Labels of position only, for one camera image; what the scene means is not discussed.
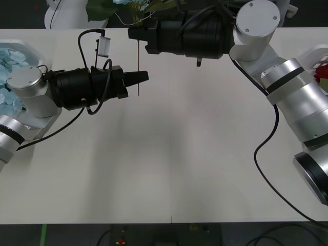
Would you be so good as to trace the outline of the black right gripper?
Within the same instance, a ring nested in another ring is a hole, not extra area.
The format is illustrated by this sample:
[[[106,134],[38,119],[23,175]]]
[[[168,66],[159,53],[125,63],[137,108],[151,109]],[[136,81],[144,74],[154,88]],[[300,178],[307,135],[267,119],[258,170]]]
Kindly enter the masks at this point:
[[[157,20],[149,27],[131,27],[128,37],[133,40],[146,41],[148,54],[172,53],[184,55],[181,36],[177,38],[183,21],[180,19]]]

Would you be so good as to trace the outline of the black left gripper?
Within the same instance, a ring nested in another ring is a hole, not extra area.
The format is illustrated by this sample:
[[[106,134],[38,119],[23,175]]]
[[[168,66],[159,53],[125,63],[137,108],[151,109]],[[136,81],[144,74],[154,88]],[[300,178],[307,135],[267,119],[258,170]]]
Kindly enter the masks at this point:
[[[105,91],[108,69],[91,67],[91,79],[95,96],[101,100]],[[123,72],[120,66],[113,66],[110,74],[110,84],[104,101],[112,98],[127,98],[128,90],[131,87],[149,80],[147,71]]]

